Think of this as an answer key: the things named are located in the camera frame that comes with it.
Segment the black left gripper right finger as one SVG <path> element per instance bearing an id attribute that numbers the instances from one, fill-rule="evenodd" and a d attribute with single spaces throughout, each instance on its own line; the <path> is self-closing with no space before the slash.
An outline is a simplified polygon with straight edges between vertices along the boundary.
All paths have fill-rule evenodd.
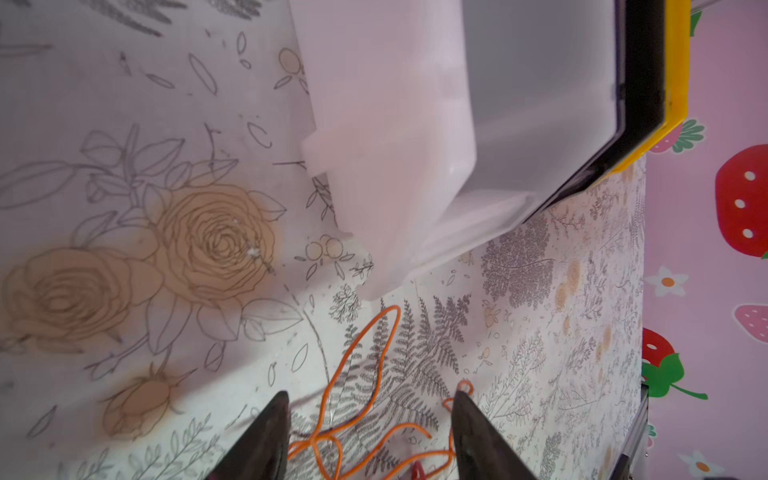
<path id="1" fill-rule="evenodd" d="M 461 480 L 536 480 L 464 391 L 454 396 L 451 433 Z"/>

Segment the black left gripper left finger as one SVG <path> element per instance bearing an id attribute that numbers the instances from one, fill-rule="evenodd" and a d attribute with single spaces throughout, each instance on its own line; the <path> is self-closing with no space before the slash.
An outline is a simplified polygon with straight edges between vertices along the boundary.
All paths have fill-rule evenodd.
<path id="1" fill-rule="evenodd" d="M 289 395 L 279 391 L 206 477 L 207 480 L 282 480 L 291 427 Z"/>

